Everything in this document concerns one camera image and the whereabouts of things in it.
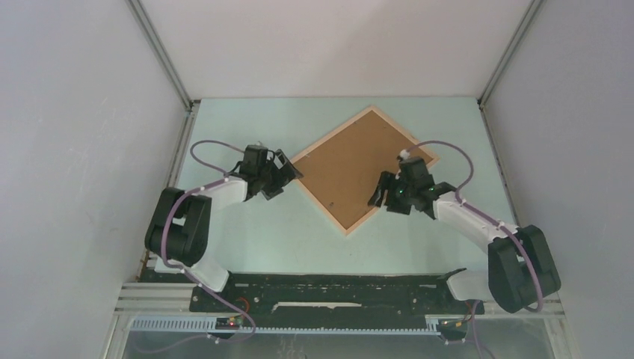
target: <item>white wall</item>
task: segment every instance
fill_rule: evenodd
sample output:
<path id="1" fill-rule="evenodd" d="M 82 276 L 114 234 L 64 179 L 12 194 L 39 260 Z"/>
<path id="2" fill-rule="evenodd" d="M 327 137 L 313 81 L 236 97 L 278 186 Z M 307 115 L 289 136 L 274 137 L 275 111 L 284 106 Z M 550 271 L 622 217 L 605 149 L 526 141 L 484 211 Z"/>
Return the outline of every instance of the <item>white wall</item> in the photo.
<path id="1" fill-rule="evenodd" d="M 184 110 L 124 0 L 0 5 L 0 358 L 97 358 Z"/>
<path id="2" fill-rule="evenodd" d="M 547 1 L 488 109 L 586 359 L 632 357 L 633 17 L 631 0 Z"/>
<path id="3" fill-rule="evenodd" d="M 144 0 L 192 98 L 480 96 L 530 0 Z"/>

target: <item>wooden board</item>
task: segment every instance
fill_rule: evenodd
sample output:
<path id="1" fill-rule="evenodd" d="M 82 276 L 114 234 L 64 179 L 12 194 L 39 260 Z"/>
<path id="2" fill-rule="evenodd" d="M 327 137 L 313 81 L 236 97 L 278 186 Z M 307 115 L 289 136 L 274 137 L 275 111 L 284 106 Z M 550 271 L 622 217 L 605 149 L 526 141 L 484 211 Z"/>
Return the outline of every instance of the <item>wooden board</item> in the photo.
<path id="1" fill-rule="evenodd" d="M 304 174 L 299 186 L 344 233 L 378 211 L 368 206 L 382 171 L 398 171 L 396 156 L 418 144 L 407 130 L 375 106 L 327 134 L 292 162 Z M 428 148 L 412 151 L 428 168 L 439 158 Z"/>

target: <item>light green tabletop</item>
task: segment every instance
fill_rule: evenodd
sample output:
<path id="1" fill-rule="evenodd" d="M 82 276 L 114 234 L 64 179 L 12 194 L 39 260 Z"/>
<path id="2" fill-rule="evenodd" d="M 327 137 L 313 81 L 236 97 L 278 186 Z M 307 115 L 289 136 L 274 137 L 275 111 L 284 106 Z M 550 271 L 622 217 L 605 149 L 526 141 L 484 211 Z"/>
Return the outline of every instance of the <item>light green tabletop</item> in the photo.
<path id="1" fill-rule="evenodd" d="M 462 147 L 476 169 L 462 193 L 493 217 L 512 222 L 478 105 L 470 97 L 205 99 L 190 144 L 216 139 L 246 147 L 261 141 L 291 158 L 368 105 L 421 141 Z M 437 182 L 458 185 L 466 178 L 467 163 L 459 153 L 442 146 L 433 150 L 440 156 L 431 169 Z M 197 155 L 227 170 L 241 159 L 214 144 L 198 147 Z M 220 177 L 188 154 L 178 186 L 190 189 Z M 225 268 L 240 272 L 428 274 L 487 267 L 486 256 L 469 240 L 415 211 L 406 216 L 382 209 L 344 236 L 295 183 L 273 200 L 260 194 L 213 215 L 208 250 Z"/>

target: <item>light wooden border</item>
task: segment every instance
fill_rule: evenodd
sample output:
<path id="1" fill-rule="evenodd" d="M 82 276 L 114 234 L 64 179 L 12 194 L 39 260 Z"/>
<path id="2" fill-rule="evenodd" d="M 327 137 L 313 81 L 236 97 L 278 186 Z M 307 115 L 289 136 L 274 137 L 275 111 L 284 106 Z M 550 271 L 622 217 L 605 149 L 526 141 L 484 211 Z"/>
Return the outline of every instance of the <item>light wooden border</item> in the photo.
<path id="1" fill-rule="evenodd" d="M 310 146 L 308 146 L 308 148 L 306 148 L 305 150 L 299 152 L 295 157 L 293 157 L 291 159 L 291 163 L 296 163 L 297 161 L 299 161 L 300 159 L 302 159 L 303 157 L 305 157 L 307 154 L 311 153 L 312 151 L 314 151 L 317 147 L 321 146 L 324 142 L 330 140 L 332 137 L 334 137 L 335 135 L 337 135 L 339 132 L 343 131 L 346 127 L 350 126 L 351 124 L 355 123 L 357 120 L 359 120 L 361 117 L 367 115 L 370 112 L 374 112 L 376 114 L 378 114 L 381 118 L 383 118 L 383 120 L 385 122 L 387 122 L 389 125 L 391 125 L 392 127 L 394 127 L 394 129 L 396 129 L 396 131 L 399 131 L 401 133 L 401 135 L 405 136 L 408 140 L 411 141 L 412 144 L 419 144 L 420 141 L 417 140 L 414 136 L 412 136 L 411 133 L 409 133 L 406 129 L 403 128 L 403 126 L 399 125 L 397 122 L 395 122 L 394 120 L 392 120 L 392 118 L 390 116 L 388 116 L 385 112 L 381 111 L 378 107 L 374 106 L 374 105 L 370 105 L 367 108 L 365 108 L 363 111 L 359 112 L 358 114 L 354 115 L 350 120 L 345 121 L 341 126 L 337 127 L 336 129 L 334 129 L 333 131 L 331 131 L 330 133 L 328 133 L 326 136 L 320 138 L 317 140 L 317 142 L 315 142 L 314 144 L 311 144 Z M 440 160 L 440 157 L 432 150 L 428 149 L 426 146 L 423 146 L 420 148 L 423 152 L 425 152 L 428 156 L 431 157 L 431 161 L 427 164 L 427 168 L 431 168 L 431 166 L 435 165 L 436 162 L 438 162 Z M 328 211 L 328 208 L 326 208 L 324 205 L 321 204 L 321 202 L 319 202 L 319 200 L 317 199 L 317 197 L 315 197 L 313 195 L 313 193 L 301 182 L 300 179 L 298 179 L 297 184 L 299 185 L 299 187 L 302 189 L 302 191 L 304 191 L 304 193 L 306 193 L 306 195 L 308 196 L 308 198 L 310 198 L 315 205 L 320 208 L 322 210 L 322 212 L 343 232 L 343 234 L 345 234 L 346 236 L 348 234 L 350 234 L 353 230 L 356 230 L 363 222 L 365 222 L 368 218 L 370 218 L 372 215 L 374 215 L 378 210 L 379 207 L 375 207 L 373 209 L 370 210 L 370 212 L 367 212 L 363 217 L 361 217 L 358 221 L 356 221 L 354 224 L 352 224 L 350 226 L 350 228 L 345 229 L 340 223 L 339 221 L 337 221 L 337 219 L 332 215 L 332 213 L 330 213 L 330 211 Z"/>

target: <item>cork board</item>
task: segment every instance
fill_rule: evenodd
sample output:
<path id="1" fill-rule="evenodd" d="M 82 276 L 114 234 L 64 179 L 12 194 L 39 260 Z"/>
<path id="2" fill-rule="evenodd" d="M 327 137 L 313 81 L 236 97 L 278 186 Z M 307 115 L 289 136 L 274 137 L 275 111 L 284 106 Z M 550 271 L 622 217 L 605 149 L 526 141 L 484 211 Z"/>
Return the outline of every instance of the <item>cork board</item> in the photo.
<path id="1" fill-rule="evenodd" d="M 347 235 L 378 211 L 368 206 L 368 200 L 381 172 L 396 173 L 396 156 L 418 143 L 379 108 L 370 106 L 291 162 L 304 174 L 298 181 L 302 190 Z M 428 168 L 439 160 L 425 147 L 411 155 L 423 158 Z"/>

